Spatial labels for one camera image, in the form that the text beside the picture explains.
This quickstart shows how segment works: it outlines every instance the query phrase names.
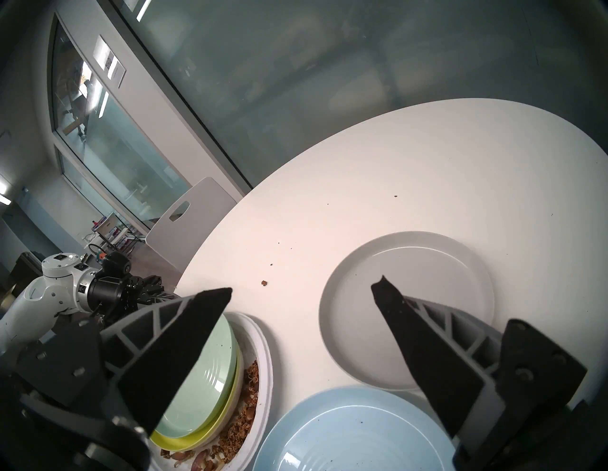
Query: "glass window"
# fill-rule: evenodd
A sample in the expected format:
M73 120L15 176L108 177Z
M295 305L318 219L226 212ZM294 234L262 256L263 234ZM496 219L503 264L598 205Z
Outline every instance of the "glass window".
M85 177L78 172L76 167L57 150L61 169L68 181L91 203L102 216L108 216L112 211L116 212L110 204L86 181Z
M102 185L152 228L188 185L103 87L60 24L52 94L57 133Z

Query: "floor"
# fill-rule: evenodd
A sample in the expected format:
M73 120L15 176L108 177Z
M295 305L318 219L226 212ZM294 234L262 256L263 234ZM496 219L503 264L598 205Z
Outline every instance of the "floor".
M131 273L137 277L159 275L165 291L172 293L182 274L145 244L138 243L131 252Z

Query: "white chair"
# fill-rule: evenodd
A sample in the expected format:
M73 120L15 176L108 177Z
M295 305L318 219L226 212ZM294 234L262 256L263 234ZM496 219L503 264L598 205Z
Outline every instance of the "white chair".
M186 191L146 236L146 244L177 270L184 270L236 201L211 177Z

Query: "light blue plate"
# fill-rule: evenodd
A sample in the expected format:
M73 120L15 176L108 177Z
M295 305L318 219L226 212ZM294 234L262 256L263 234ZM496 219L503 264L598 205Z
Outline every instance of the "light blue plate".
M454 471L454 446L427 414L385 391L323 391L271 430L254 471Z

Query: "yellow plate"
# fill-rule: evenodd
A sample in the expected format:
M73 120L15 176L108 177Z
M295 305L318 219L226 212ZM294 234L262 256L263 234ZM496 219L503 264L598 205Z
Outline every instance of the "yellow plate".
M183 452L184 450L196 448L198 445L202 445L215 438L221 432L221 429L226 426L237 406L239 397L241 396L241 388L243 387L243 368L243 353L237 345L237 366L235 368L235 377L232 381L230 396L228 396L224 408L216 418L205 427L180 438L169 438L155 430L150 435L152 443L170 452Z

